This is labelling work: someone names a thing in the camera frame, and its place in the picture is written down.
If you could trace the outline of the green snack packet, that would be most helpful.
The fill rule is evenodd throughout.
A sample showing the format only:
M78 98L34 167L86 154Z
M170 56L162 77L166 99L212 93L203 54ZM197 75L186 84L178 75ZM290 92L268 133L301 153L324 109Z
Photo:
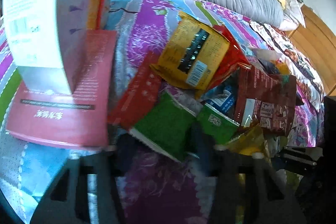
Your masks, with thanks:
M237 122L207 103L197 115L197 121L201 124L204 133L211 135L219 145L228 143L239 127Z
M165 92L129 133L153 151L182 162L186 157L186 132L195 120L195 113Z

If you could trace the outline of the yellow black label packet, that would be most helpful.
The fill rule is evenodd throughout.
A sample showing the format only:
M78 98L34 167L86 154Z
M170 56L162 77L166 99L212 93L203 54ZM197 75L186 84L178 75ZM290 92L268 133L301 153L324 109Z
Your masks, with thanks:
M230 45L214 28L179 12L181 21L151 68L170 85L204 92Z

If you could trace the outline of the colourful floral bed sheet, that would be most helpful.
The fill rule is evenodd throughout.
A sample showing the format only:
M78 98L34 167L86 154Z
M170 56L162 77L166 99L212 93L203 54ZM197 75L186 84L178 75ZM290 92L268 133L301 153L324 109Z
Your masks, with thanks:
M204 0L112 0L71 95L1 44L1 196L22 223L207 223L190 126L239 154L323 139L321 78L274 26Z

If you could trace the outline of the flat pink red box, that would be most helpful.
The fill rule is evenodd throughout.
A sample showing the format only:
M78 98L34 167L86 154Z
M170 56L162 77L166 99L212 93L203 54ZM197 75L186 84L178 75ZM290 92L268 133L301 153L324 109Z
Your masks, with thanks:
M43 94L20 84L6 131L21 140L60 148L108 145L107 110L117 32L90 30L87 59L71 95Z

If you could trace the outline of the dark red snack bag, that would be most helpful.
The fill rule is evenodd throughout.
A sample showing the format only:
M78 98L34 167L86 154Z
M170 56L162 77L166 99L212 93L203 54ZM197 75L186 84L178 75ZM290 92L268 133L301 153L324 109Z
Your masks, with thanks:
M265 133L288 136L296 93L292 75L268 75L255 67L240 69L234 120L243 127L258 123Z

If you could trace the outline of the long red snack bar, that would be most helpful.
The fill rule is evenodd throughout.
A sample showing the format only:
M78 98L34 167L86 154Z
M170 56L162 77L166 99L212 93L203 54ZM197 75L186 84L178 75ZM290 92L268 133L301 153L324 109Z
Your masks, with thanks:
M116 107L108 114L108 124L129 130L154 107L162 78L150 65L158 58L151 51L147 53Z

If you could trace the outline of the wooden headboard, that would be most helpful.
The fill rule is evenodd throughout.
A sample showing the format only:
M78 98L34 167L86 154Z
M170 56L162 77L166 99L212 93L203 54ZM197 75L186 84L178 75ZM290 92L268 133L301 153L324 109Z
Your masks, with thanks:
M308 57L321 77L325 93L335 96L336 50L332 30L306 5L301 7L306 26L287 31L291 42Z

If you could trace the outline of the white tall box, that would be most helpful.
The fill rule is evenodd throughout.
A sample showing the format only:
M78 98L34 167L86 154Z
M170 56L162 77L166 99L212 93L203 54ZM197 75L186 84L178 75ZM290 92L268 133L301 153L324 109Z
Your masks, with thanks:
M74 92L85 58L89 0L3 0L7 42L32 91Z

